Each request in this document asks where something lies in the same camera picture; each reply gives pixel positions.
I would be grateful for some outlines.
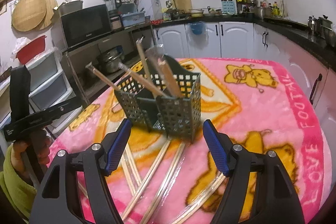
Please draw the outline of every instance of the blue gripper pad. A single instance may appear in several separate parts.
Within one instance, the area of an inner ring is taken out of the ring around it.
[[[117,134],[115,141],[107,152],[105,172],[111,174],[118,168],[121,156],[125,150],[125,146],[131,135],[132,123],[128,119],[124,119],[119,128],[115,132]]]
[[[210,120],[206,120],[203,123],[203,136],[208,145],[212,158],[215,162],[217,169],[227,176],[229,172],[229,167],[227,164],[227,156],[223,146],[221,145],[217,134],[217,130],[213,126]]]

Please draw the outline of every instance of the yellow bottle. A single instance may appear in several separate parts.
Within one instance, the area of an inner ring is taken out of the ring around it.
[[[274,16],[278,16],[279,15],[279,7],[278,7],[278,4],[277,4],[276,1],[273,4],[273,15]]]

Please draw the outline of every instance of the black countertop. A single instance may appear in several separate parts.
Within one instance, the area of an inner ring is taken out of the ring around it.
[[[298,29],[286,24],[277,23],[276,20],[260,20],[257,18],[247,18],[242,16],[221,15],[214,17],[188,18],[180,20],[165,21],[155,27],[166,27],[178,24],[188,24],[196,21],[204,22],[247,22],[255,23],[272,31],[275,31],[289,40],[295,42],[305,49],[324,66],[333,69],[336,72],[336,49],[327,45],[326,41],[320,37],[314,37],[309,34],[308,30]]]

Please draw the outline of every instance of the kettle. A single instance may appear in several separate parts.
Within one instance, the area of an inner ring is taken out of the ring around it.
[[[308,27],[310,28],[310,33],[314,36],[320,35],[320,22],[314,16],[309,17]]]
[[[121,6],[121,0],[103,0],[110,14],[116,13],[117,9]]]

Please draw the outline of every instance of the tablecloth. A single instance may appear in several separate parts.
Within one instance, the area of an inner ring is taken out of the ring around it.
[[[183,59],[187,70],[201,73],[201,119],[211,119],[216,129],[249,151],[274,150],[288,171],[299,195],[306,223],[317,213],[330,192],[331,156],[319,121],[304,93],[288,71],[272,61],[251,59]],[[139,71],[141,62],[132,67]],[[115,131],[125,117],[112,106],[117,100],[106,90],[57,138],[50,157],[60,149],[69,153],[87,149]],[[144,178],[165,142],[159,133],[133,127],[129,146],[140,176]],[[173,140],[143,197],[126,223],[139,223],[159,189],[180,144]],[[202,135],[189,145],[179,163],[178,174],[150,223],[169,224],[216,177],[209,149]],[[79,182],[85,185],[83,174]],[[249,217],[255,174],[251,173],[241,221]],[[122,213],[132,198],[119,166],[106,178],[114,203]],[[225,190],[225,180],[185,223],[210,223]],[[81,192],[84,214],[94,222],[89,201]]]

